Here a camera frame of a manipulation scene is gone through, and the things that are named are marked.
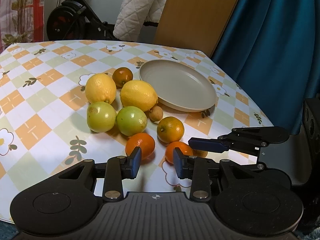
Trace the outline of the right yellow lemon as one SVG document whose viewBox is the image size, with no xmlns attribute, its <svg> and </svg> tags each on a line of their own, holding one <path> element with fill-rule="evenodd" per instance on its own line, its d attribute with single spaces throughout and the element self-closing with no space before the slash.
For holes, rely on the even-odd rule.
<svg viewBox="0 0 320 240">
<path fill-rule="evenodd" d="M 158 103 L 158 95 L 149 83 L 131 80 L 123 85 L 120 100 L 123 107 L 135 106 L 147 112 Z"/>
</svg>

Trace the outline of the greenish orange tangerine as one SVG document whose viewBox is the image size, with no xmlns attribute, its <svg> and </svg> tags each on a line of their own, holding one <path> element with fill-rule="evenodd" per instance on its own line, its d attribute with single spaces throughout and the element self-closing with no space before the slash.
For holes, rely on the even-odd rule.
<svg viewBox="0 0 320 240">
<path fill-rule="evenodd" d="M 157 137 L 165 144 L 180 141 L 183 135 L 183 123 L 176 117 L 167 116 L 157 125 Z"/>
</svg>

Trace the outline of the wooden board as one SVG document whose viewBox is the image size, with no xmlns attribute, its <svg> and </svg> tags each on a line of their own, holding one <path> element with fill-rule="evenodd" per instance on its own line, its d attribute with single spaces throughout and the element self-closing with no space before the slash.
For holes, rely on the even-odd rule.
<svg viewBox="0 0 320 240">
<path fill-rule="evenodd" d="M 154 43 L 212 56 L 238 0 L 167 0 Z"/>
</svg>

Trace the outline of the teal curtain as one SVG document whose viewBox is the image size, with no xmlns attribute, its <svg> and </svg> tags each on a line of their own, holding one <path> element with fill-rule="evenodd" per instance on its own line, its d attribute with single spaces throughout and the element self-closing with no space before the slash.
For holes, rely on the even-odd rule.
<svg viewBox="0 0 320 240">
<path fill-rule="evenodd" d="M 319 93 L 319 0 L 238 0 L 212 60 L 297 134 L 304 100 Z"/>
</svg>

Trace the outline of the left yellow lemon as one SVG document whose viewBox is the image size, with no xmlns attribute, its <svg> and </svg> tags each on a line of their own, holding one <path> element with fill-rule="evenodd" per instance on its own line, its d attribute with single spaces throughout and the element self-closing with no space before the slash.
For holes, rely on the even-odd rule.
<svg viewBox="0 0 320 240">
<path fill-rule="evenodd" d="M 85 85 L 85 94 L 89 103 L 106 102 L 111 104 L 116 98 L 116 84 L 105 73 L 91 76 Z"/>
</svg>

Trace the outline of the black exercise bike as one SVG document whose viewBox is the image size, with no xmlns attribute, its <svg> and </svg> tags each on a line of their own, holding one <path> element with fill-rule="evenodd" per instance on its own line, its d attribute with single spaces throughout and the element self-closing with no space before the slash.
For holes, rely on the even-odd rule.
<svg viewBox="0 0 320 240">
<path fill-rule="evenodd" d="M 46 24 L 46 33 L 50 41 L 116 41 L 113 30 L 114 25 L 101 21 L 86 0 L 58 2 Z"/>
</svg>

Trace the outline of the white quilted blanket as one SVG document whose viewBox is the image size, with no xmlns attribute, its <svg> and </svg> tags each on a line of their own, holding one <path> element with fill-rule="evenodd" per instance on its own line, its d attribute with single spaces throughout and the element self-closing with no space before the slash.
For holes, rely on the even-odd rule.
<svg viewBox="0 0 320 240">
<path fill-rule="evenodd" d="M 123 0 L 113 35 L 136 42 L 145 22 L 159 23 L 167 0 Z"/>
</svg>

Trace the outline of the dark orange far tangerine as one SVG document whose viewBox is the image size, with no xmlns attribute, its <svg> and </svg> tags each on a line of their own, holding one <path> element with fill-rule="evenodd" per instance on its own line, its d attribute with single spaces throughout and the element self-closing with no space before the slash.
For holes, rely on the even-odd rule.
<svg viewBox="0 0 320 240">
<path fill-rule="evenodd" d="M 112 79 L 118 88 L 122 88 L 125 83 L 133 80 L 133 73 L 129 68 L 120 67 L 114 71 Z"/>
</svg>

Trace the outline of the bright orange tangerine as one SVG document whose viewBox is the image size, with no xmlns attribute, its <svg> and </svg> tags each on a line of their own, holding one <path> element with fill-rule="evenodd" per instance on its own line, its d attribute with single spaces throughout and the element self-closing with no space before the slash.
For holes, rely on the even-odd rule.
<svg viewBox="0 0 320 240">
<path fill-rule="evenodd" d="M 130 155 L 135 147 L 140 147 L 142 160 L 148 159 L 155 150 L 155 140 L 147 133 L 137 133 L 131 136 L 125 146 L 125 153 Z"/>
<path fill-rule="evenodd" d="M 184 155 L 193 155 L 193 149 L 186 143 L 181 141 L 171 142 L 165 150 L 165 159 L 171 164 L 173 164 L 173 151 L 175 148 L 179 148 Z"/>
</svg>

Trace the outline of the pink printed backdrop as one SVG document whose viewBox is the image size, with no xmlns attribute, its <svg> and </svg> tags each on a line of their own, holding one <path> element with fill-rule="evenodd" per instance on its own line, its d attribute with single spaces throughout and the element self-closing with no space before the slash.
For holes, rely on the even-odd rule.
<svg viewBox="0 0 320 240">
<path fill-rule="evenodd" d="M 1 51 L 44 40 L 44 0 L 1 0 Z"/>
</svg>

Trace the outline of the yellow lemon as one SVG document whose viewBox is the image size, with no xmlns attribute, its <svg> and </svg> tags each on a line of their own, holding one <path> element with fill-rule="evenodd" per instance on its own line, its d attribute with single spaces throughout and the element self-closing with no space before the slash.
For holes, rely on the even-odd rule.
<svg viewBox="0 0 320 240">
<path fill-rule="evenodd" d="M 120 100 L 123 107 L 135 106 L 147 112 L 158 103 L 158 95 L 149 83 L 131 80 L 123 85 Z"/>
<path fill-rule="evenodd" d="M 116 84 L 105 73 L 91 76 L 85 85 L 85 94 L 89 103 L 106 102 L 111 104 L 116 98 Z"/>
</svg>

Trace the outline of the checkered floral tablecloth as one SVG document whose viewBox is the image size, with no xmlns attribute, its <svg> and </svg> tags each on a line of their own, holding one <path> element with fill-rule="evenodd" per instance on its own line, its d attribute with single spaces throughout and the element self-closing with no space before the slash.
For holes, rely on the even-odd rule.
<svg viewBox="0 0 320 240">
<path fill-rule="evenodd" d="M 92 133 L 87 126 L 84 85 L 95 73 L 126 67 L 139 77 L 150 60 L 177 61 L 207 78 L 217 92 L 214 108 L 165 116 L 184 124 L 182 138 L 216 138 L 234 127 L 271 126 L 256 103 L 203 52 L 112 41 L 18 43 L 1 53 L 1 220 L 24 189 L 83 159 L 104 163 L 125 154 L 117 129 Z"/>
</svg>

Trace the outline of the beige round plate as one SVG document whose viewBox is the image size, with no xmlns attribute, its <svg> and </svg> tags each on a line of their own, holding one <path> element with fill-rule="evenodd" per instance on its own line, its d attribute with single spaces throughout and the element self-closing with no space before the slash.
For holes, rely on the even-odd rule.
<svg viewBox="0 0 320 240">
<path fill-rule="evenodd" d="M 151 60 L 139 69 L 139 78 L 156 91 L 159 102 L 182 112 L 202 112 L 216 104 L 212 83 L 191 67 L 170 60 Z"/>
</svg>

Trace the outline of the green guava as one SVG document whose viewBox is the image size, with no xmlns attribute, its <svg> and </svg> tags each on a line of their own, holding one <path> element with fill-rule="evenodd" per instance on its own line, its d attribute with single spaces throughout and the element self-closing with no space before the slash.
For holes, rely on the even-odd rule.
<svg viewBox="0 0 320 240">
<path fill-rule="evenodd" d="M 106 102 L 95 102 L 87 108 L 87 125 L 95 133 L 105 133 L 116 123 L 116 111 Z"/>
<path fill-rule="evenodd" d="M 116 123 L 120 133 L 131 137 L 145 131 L 148 119 L 146 114 L 138 107 L 127 106 L 118 112 Z"/>
</svg>

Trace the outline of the brown longan fruit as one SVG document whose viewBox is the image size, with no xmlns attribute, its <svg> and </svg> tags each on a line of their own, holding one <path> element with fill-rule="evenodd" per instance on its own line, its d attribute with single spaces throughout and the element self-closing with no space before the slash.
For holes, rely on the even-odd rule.
<svg viewBox="0 0 320 240">
<path fill-rule="evenodd" d="M 163 118 L 163 109 L 157 105 L 149 110 L 149 118 L 152 122 L 159 122 Z"/>
<path fill-rule="evenodd" d="M 206 158 L 208 155 L 207 151 L 203 151 L 203 150 L 196 150 L 193 149 L 193 155 L 200 157 L 200 158 Z"/>
</svg>

